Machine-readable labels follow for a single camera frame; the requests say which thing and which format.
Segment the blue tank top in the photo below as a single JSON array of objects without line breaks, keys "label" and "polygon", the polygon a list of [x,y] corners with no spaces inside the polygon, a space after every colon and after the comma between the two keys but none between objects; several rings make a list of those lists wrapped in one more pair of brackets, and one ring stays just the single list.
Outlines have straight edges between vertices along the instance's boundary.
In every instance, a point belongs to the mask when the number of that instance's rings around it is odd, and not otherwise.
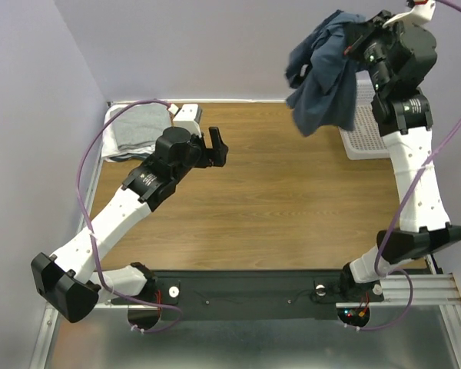
[{"label": "blue tank top", "polygon": [[345,56],[347,25],[363,15],[336,10],[289,54],[284,77],[293,90],[286,105],[298,131],[308,137],[323,126],[354,129],[359,62]]}]

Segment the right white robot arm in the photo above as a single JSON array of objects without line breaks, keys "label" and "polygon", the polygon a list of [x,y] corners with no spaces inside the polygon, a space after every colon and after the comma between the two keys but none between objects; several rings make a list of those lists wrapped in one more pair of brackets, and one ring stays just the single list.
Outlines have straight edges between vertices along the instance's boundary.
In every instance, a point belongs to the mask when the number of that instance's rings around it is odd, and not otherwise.
[{"label": "right white robot arm", "polygon": [[420,84],[436,64],[436,39],[424,28],[433,1],[414,1],[406,12],[382,11],[347,25],[345,55],[368,71],[371,108],[393,166],[400,206],[368,252],[346,264],[338,291],[355,300],[380,277],[461,241],[440,197],[433,158],[433,116]]}]

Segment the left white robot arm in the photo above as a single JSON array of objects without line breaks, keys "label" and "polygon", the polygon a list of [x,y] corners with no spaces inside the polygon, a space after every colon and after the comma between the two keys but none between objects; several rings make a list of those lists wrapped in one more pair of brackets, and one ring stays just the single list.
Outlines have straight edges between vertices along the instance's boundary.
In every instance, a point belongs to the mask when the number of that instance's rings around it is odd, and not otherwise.
[{"label": "left white robot arm", "polygon": [[225,166],[228,146],[219,128],[211,127],[209,134],[212,145],[207,147],[203,134],[182,127],[165,129],[154,153],[129,173],[95,218],[87,218],[85,227],[64,246],[33,258],[37,292],[69,322],[79,322],[113,297],[163,308],[150,269],[135,262],[103,272],[101,260],[175,193],[191,169]]}]

